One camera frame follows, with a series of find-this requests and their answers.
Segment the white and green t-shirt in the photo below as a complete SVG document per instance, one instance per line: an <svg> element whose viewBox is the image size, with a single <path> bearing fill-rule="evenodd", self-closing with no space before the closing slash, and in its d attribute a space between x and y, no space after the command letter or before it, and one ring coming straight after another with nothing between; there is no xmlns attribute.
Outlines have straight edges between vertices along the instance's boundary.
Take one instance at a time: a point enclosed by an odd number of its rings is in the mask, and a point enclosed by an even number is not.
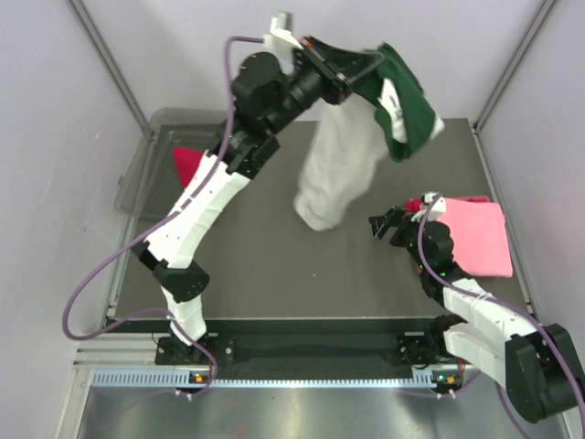
<svg viewBox="0 0 585 439"><path fill-rule="evenodd" d="M371 186L385 157L411 158L444 129L416 75L388 43L385 57L341 104L327 104L303 163L293 206L312 230L330 230Z"/></svg>

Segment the pink t-shirt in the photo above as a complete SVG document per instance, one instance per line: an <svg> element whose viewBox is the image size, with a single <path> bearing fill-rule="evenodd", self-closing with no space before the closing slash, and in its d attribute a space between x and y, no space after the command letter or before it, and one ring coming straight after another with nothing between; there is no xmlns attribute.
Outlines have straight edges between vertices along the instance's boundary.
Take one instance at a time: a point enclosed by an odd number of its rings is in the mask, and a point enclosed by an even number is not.
<svg viewBox="0 0 585 439"><path fill-rule="evenodd" d="M513 273L505 215L499 204L446 198L437 221L449 228L453 259L475 277L510 278Z"/></svg>

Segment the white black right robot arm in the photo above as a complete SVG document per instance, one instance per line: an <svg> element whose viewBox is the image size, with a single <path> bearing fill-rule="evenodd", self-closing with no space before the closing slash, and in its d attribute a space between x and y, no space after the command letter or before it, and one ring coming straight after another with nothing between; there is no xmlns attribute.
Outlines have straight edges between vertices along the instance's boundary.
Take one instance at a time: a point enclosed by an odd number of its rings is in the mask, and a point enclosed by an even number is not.
<svg viewBox="0 0 585 439"><path fill-rule="evenodd" d="M584 370L569 332L541 325L477 281L513 272L498 203L426 192L368 222L375 239L388 235L391 246L408 251L422 290L446 311L425 332L424 361L474 365L530 423L584 410Z"/></svg>

